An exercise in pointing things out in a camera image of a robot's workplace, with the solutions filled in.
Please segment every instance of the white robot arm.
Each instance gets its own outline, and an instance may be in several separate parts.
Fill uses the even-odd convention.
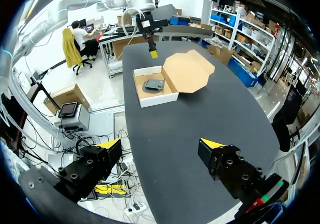
[[[166,26],[167,20],[154,21],[151,11],[155,8],[153,0],[61,0],[52,4],[48,9],[48,19],[37,25],[37,27],[22,39],[20,47],[13,54],[17,42],[17,30],[8,30],[7,41],[0,53],[0,94],[4,93],[9,86],[11,93],[14,95],[21,107],[30,117],[42,126],[51,135],[57,136],[57,128],[46,120],[30,103],[27,96],[22,91],[12,69],[14,64],[23,56],[27,56],[33,47],[47,36],[50,32],[65,25],[68,21],[68,10],[85,8],[97,4],[98,11],[112,9],[116,7],[127,7],[131,15],[136,15],[136,23],[139,31],[144,38],[148,40],[149,51],[152,57],[157,57],[156,44],[153,41],[154,29]]]

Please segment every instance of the dark gray table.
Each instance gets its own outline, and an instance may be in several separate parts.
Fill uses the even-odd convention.
[[[126,46],[123,52],[125,117],[134,162],[157,223],[208,223],[238,200],[210,177],[197,154],[199,138],[236,145],[265,173],[279,143],[254,97],[207,50],[185,41],[162,41],[156,47],[157,59],[151,59],[147,43]],[[174,53],[192,49],[215,66],[207,86],[179,94],[176,102],[140,108],[132,70],[163,65]]]

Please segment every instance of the open box lid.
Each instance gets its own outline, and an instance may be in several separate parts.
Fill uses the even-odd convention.
[[[215,67],[195,50],[176,53],[162,67],[165,80],[174,92],[194,93],[205,87]]]

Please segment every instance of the yellow jacket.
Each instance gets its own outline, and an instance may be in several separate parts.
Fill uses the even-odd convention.
[[[76,49],[74,40],[75,36],[71,29],[65,28],[62,31],[62,46],[65,55],[67,66],[70,68],[73,65],[82,66],[82,58],[79,51]]]

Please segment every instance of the person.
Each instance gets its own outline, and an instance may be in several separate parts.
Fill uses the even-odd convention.
[[[74,21],[72,24],[72,32],[75,36],[75,40],[80,47],[81,55],[86,55],[89,59],[95,59],[98,52],[99,43],[96,39],[90,39],[85,42],[85,38],[91,38],[94,35],[96,29],[91,33],[87,33],[84,29],[80,28],[80,23],[78,20]]]

